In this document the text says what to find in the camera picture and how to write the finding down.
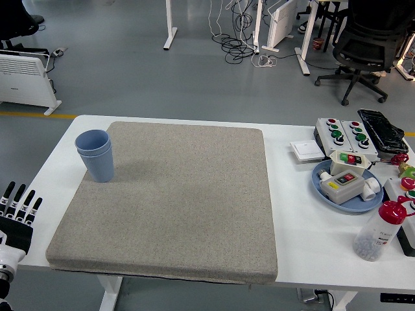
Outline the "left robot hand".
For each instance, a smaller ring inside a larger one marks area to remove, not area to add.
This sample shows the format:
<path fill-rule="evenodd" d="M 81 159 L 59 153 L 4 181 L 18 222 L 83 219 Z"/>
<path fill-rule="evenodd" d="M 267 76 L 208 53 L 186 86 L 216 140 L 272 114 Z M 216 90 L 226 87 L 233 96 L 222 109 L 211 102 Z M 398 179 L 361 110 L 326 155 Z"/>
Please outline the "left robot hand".
<path fill-rule="evenodd" d="M 25 194 L 26 185 L 18 189 L 11 181 L 1 196 L 1 270 L 13 271 L 29 252 L 36 214 L 43 198 L 35 190 Z"/>

